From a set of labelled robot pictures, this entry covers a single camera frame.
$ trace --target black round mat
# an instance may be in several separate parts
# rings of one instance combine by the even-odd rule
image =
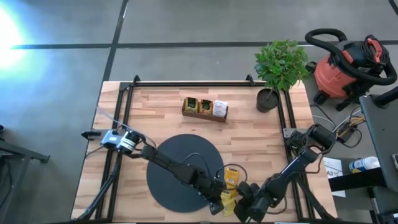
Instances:
[[[212,176],[224,165],[216,147],[206,139],[194,134],[180,134],[171,137],[164,141],[157,150],[177,162],[182,162],[188,155],[197,152],[205,158]],[[200,167],[207,172],[206,165],[198,156],[190,157],[186,163]],[[220,171],[219,175],[224,177],[224,171]],[[208,202],[199,196],[196,190],[182,185],[169,171],[153,162],[148,163],[147,183],[150,193],[156,201],[171,211],[194,212],[208,205]]]

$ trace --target red vacuum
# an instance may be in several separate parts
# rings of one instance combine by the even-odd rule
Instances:
[[[321,34],[333,35],[339,42],[333,45],[313,38]],[[341,111],[357,102],[373,85],[391,85],[397,80],[389,52],[373,35],[362,42],[353,42],[340,30],[316,29],[307,33],[305,40],[330,52],[318,63],[310,62],[306,66],[317,81],[319,92],[313,100],[319,105],[329,98],[345,98],[336,106]],[[386,78],[380,77],[382,71]]]

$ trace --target plant pot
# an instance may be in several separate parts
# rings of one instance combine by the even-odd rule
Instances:
[[[272,91],[270,94],[271,89],[265,88],[259,91],[257,94],[257,110],[266,113],[271,109],[274,109],[279,103],[278,94],[275,91]]]

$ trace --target leaves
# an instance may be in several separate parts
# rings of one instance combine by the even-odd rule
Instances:
[[[256,57],[258,77],[266,81],[265,86],[288,91],[289,88],[308,76],[305,62],[308,60],[303,47],[297,41],[275,40],[262,47]]]

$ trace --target floor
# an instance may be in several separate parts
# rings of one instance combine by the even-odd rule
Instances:
[[[320,27],[341,29],[351,40],[368,34],[380,40],[398,37],[398,16],[387,0],[0,0],[0,21],[7,30],[0,35],[3,138],[51,155],[48,164],[31,162],[9,223],[70,218],[87,145],[80,133],[91,127],[103,80],[132,80],[134,75],[142,80],[242,80],[255,74],[253,54],[265,44],[255,42],[303,42],[306,32]],[[175,42],[182,44],[171,48]],[[215,42],[251,44],[211,47]],[[392,64],[398,65],[398,41],[385,43]],[[8,50],[12,45],[16,49]],[[314,61],[326,55],[312,46],[305,51]],[[315,82],[305,83],[312,100]],[[374,87],[371,93],[390,88]],[[322,108],[340,122],[353,106],[340,113],[332,106]],[[316,108],[313,114],[322,116]],[[337,144],[330,157],[374,155],[366,125],[360,128],[359,146]],[[362,195],[335,198],[339,216],[370,222],[364,210],[369,202]]]

